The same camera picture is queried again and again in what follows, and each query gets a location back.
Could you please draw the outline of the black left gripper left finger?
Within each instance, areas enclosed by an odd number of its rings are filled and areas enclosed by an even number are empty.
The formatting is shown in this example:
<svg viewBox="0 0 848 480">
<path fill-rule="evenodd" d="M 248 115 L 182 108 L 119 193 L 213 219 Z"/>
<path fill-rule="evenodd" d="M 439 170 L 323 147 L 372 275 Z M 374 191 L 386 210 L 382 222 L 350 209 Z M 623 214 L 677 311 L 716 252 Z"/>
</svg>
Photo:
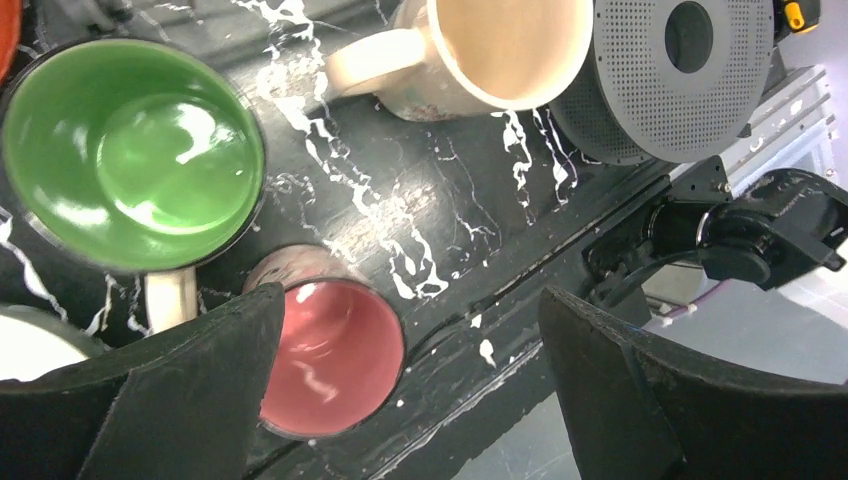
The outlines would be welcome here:
<svg viewBox="0 0 848 480">
<path fill-rule="evenodd" d="M 265 284 L 128 346 L 1 385 L 5 479 L 238 479 L 276 356 Z"/>
</svg>

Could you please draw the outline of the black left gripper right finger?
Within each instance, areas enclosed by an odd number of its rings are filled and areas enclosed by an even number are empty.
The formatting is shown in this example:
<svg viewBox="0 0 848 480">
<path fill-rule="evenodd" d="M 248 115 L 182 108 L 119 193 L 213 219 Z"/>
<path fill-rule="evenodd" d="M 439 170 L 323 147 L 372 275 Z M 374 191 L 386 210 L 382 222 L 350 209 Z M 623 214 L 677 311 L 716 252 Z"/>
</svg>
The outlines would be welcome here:
<svg viewBox="0 0 848 480">
<path fill-rule="evenodd" d="M 703 354 L 549 287 L 538 323 L 585 479 L 843 479 L 847 389 Z"/>
</svg>

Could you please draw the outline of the white floral bowl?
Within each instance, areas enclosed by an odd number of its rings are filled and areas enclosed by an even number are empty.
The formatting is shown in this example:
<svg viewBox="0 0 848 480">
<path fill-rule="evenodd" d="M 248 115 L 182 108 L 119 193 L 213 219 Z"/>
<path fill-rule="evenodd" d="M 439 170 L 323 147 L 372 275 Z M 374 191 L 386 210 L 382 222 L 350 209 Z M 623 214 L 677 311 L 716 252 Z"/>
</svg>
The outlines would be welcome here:
<svg viewBox="0 0 848 480">
<path fill-rule="evenodd" d="M 45 311 L 1 304 L 1 380 L 28 382 L 109 349 Z"/>
</svg>

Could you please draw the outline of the cream seahorse mug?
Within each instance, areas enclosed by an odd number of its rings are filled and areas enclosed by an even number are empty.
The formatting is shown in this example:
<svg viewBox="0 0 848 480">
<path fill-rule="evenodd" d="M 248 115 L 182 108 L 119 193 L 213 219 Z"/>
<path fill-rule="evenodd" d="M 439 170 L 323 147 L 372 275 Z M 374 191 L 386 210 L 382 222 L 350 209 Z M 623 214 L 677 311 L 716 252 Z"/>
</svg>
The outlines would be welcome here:
<svg viewBox="0 0 848 480">
<path fill-rule="evenodd" d="M 325 72 L 338 96 L 373 93 L 407 121 L 532 110 L 577 77 L 593 17 L 591 0 L 403 1 L 389 29 L 330 55 Z"/>
</svg>

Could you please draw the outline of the red plate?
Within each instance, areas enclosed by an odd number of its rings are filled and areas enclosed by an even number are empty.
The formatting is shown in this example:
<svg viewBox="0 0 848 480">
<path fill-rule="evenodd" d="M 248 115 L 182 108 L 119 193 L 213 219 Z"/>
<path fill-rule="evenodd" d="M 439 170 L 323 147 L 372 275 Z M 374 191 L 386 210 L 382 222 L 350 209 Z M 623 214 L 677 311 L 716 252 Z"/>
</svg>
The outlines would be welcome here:
<svg viewBox="0 0 848 480">
<path fill-rule="evenodd" d="M 17 52 L 21 35 L 21 0 L 0 0 L 0 77 L 4 81 Z"/>
</svg>

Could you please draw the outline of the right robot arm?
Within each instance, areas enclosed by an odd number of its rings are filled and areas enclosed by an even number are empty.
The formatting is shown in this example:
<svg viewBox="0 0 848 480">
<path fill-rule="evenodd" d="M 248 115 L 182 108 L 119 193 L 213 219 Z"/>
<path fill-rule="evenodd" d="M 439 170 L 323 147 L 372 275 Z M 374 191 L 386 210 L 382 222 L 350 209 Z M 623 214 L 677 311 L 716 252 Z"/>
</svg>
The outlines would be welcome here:
<svg viewBox="0 0 848 480">
<path fill-rule="evenodd" d="M 847 192 L 797 168 L 769 171 L 735 199 L 661 196 L 613 226 L 584 252 L 597 307 L 618 305 L 671 263 L 697 263 L 712 280 L 767 291 L 818 268 L 847 265 Z"/>
</svg>

